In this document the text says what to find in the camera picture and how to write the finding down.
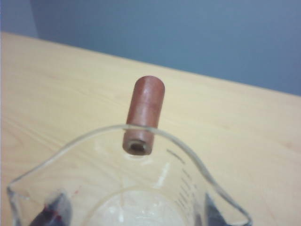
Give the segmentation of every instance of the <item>wooden tabletop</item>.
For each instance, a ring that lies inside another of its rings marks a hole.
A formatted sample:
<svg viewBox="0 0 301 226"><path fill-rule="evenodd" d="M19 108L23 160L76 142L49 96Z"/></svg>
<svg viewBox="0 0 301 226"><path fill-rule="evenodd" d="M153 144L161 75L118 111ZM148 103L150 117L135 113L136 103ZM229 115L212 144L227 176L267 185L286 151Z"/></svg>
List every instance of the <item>wooden tabletop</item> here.
<svg viewBox="0 0 301 226"><path fill-rule="evenodd" d="M165 83L159 128L195 150L254 225L301 222L301 97L2 32L3 225L7 184L75 137L125 123L144 75Z"/></svg>

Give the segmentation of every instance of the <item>glass measuring cup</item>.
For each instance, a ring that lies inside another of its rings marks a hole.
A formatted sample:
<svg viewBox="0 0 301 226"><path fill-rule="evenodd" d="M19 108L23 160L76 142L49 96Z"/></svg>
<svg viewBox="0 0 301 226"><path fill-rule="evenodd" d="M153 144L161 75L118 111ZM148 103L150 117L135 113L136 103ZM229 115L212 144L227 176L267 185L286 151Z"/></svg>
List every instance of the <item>glass measuring cup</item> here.
<svg viewBox="0 0 301 226"><path fill-rule="evenodd" d="M123 150L128 130L154 135L150 155ZM188 146L161 130L134 125L101 128L73 140L12 181L8 195L14 226L252 224Z"/></svg>

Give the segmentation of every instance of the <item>red cylinder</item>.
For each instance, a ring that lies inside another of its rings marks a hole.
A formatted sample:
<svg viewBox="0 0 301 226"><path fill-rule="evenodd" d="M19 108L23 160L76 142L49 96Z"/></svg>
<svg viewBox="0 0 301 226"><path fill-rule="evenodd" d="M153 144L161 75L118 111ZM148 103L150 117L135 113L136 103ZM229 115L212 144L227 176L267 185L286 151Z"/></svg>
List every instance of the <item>red cylinder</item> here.
<svg viewBox="0 0 301 226"><path fill-rule="evenodd" d="M164 98L163 82L154 76L144 76L135 84L127 124L158 127ZM130 154L150 154L154 135L150 132L130 129L124 134L123 148Z"/></svg>

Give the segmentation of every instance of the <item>blue wall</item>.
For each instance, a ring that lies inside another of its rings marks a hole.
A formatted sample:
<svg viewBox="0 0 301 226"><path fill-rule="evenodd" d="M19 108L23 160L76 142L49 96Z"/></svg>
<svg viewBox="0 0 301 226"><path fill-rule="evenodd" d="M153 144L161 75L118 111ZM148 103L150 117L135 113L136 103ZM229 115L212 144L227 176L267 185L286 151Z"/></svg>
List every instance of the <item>blue wall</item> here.
<svg viewBox="0 0 301 226"><path fill-rule="evenodd" d="M1 30L38 38L29 0L1 0Z"/></svg>
<svg viewBox="0 0 301 226"><path fill-rule="evenodd" d="M40 38L301 95L300 0L31 0Z"/></svg>

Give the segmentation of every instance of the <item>light wood surface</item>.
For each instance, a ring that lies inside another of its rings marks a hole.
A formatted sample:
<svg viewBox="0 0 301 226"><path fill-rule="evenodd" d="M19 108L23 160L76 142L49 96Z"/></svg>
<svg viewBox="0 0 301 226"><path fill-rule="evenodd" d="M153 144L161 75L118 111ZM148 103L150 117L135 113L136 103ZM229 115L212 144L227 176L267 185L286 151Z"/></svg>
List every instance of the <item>light wood surface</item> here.
<svg viewBox="0 0 301 226"><path fill-rule="evenodd" d="M7 184L75 137L125 123L144 75L166 86L159 128L195 150L254 225L300 224L301 97L3 32L2 225Z"/></svg>

